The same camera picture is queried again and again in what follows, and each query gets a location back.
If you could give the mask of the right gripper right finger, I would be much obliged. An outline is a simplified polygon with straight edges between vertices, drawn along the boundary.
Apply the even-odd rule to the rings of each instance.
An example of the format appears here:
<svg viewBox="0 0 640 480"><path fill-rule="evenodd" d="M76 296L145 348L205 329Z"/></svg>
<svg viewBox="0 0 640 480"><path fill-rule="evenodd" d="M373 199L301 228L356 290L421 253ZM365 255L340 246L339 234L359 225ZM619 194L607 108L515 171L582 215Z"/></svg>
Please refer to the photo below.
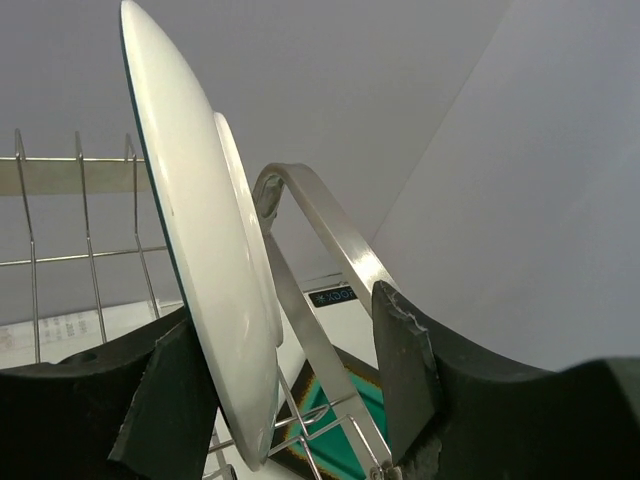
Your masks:
<svg viewBox="0 0 640 480"><path fill-rule="evenodd" d="M494 353L384 281L374 344L394 479L635 479L639 361L558 372Z"/></svg>

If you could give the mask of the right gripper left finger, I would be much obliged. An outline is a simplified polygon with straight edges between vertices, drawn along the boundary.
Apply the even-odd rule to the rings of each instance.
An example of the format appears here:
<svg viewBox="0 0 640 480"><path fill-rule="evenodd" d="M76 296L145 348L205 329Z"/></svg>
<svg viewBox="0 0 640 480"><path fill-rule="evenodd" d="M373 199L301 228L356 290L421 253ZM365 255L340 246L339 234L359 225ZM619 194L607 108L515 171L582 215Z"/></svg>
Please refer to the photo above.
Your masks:
<svg viewBox="0 0 640 480"><path fill-rule="evenodd" d="M180 308L59 363L1 372L4 479L199 479L219 400Z"/></svg>

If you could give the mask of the white plate teal lettered rim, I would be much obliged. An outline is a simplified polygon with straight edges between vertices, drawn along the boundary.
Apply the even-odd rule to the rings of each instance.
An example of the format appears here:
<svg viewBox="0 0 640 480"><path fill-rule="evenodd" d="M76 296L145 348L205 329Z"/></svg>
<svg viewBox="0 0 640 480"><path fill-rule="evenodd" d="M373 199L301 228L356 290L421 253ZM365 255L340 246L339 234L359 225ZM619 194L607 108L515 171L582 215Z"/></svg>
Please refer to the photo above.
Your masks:
<svg viewBox="0 0 640 480"><path fill-rule="evenodd" d="M138 3L120 5L131 104L184 304L228 431L263 467L278 410L281 310L251 189L226 118Z"/></svg>

